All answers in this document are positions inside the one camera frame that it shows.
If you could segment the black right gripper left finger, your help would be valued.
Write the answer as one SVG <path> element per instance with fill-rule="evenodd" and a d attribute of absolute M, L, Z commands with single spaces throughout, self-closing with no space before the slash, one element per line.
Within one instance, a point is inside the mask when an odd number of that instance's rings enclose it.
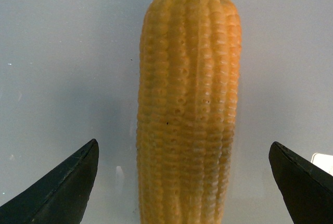
<path fill-rule="evenodd" d="M 1 223 L 80 223 L 97 174 L 99 146 L 90 140 L 1 206 Z"/>

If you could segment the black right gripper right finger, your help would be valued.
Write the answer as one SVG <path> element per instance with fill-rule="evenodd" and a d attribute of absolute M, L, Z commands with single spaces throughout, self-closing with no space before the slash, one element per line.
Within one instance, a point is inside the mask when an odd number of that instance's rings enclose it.
<path fill-rule="evenodd" d="M 279 142 L 268 159 L 293 223 L 332 223 L 332 175 Z"/>

